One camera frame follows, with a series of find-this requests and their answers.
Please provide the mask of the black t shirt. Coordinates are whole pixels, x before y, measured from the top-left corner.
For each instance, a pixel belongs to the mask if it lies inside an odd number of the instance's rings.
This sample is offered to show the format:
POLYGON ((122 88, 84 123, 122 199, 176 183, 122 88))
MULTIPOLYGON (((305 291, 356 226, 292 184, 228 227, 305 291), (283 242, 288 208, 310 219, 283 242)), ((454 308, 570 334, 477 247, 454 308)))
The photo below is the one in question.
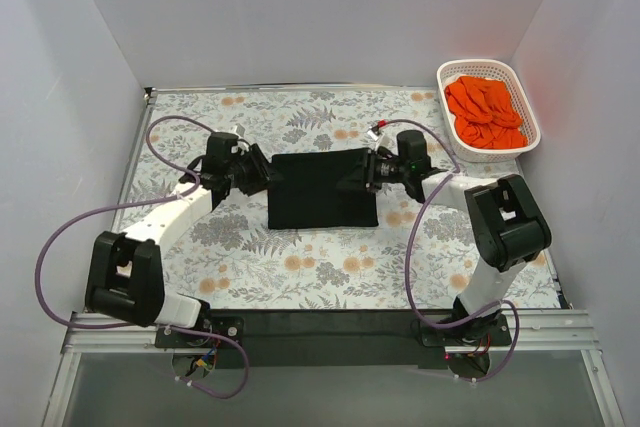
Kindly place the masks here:
POLYGON ((268 228, 271 230, 369 228, 379 225, 376 194, 340 192, 337 181, 356 166, 366 168, 366 148, 272 157, 286 176, 278 188, 268 188, 268 228))

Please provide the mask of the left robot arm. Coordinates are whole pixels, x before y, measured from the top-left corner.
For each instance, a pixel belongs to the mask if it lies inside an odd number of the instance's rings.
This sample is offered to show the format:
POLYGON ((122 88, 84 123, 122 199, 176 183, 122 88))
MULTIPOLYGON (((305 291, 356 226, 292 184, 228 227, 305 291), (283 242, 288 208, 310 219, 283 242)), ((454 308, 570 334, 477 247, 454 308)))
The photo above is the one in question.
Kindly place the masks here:
POLYGON ((178 328, 193 347, 205 345, 213 324, 209 304, 165 284, 163 255, 232 189, 246 196, 262 192, 276 178, 256 144, 211 147, 180 177, 171 200, 120 233, 105 231, 93 246, 85 291, 87 310, 140 327, 178 328))

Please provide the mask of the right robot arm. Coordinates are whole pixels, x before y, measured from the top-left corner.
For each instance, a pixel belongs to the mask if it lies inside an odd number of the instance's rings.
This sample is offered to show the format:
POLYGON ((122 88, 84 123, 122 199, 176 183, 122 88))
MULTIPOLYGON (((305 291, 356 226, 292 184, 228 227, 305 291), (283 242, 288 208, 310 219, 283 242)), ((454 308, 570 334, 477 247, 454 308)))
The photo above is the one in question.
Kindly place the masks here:
POLYGON ((401 184, 406 194, 421 204, 406 245, 404 287, 418 321, 432 331, 448 331, 464 344, 475 344, 497 324, 511 284, 540 252, 552 235, 523 177, 476 178, 460 173, 460 166, 445 171, 432 165, 425 153, 391 153, 381 147, 367 150, 337 183, 340 191, 374 192, 385 183, 401 184), (465 212, 470 220, 478 263, 465 289, 454 300, 444 323, 425 317, 411 288, 411 257, 422 217, 431 205, 465 212))

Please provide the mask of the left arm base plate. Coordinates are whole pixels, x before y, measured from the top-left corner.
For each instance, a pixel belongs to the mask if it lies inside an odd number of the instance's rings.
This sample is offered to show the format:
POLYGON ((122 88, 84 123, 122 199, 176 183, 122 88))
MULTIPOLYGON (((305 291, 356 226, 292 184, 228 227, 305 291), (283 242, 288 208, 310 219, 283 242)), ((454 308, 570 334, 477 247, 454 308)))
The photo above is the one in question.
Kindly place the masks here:
POLYGON ((207 333, 221 336, 241 344, 244 334, 244 319, 235 316, 205 316, 199 319, 194 327, 188 327, 193 333, 185 333, 174 327, 162 327, 156 332, 154 346, 161 349, 209 349, 221 346, 229 348, 229 345, 211 338, 207 333))

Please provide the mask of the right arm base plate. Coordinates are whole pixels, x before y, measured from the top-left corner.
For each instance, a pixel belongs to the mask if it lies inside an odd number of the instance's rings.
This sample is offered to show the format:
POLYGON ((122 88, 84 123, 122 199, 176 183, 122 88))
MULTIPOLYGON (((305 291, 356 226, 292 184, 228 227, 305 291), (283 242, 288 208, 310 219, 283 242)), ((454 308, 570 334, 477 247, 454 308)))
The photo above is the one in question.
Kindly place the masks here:
POLYGON ((506 316, 502 312, 471 320, 459 327, 433 329, 419 324, 418 340, 424 346, 508 347, 512 343, 506 316))

